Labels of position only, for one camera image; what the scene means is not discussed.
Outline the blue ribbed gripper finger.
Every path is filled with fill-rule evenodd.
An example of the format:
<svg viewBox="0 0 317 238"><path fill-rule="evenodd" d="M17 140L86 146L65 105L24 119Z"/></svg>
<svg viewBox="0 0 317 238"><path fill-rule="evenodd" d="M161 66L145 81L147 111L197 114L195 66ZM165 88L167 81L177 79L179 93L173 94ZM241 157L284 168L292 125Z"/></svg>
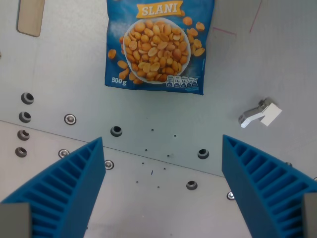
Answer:
<svg viewBox="0 0 317 238"><path fill-rule="evenodd" d="M33 238L82 238L105 174L99 137L38 173L2 203L30 205Z"/></svg>
<svg viewBox="0 0 317 238"><path fill-rule="evenodd" d="M222 172L254 238L302 238L302 200L317 183L284 161L228 135Z"/></svg>

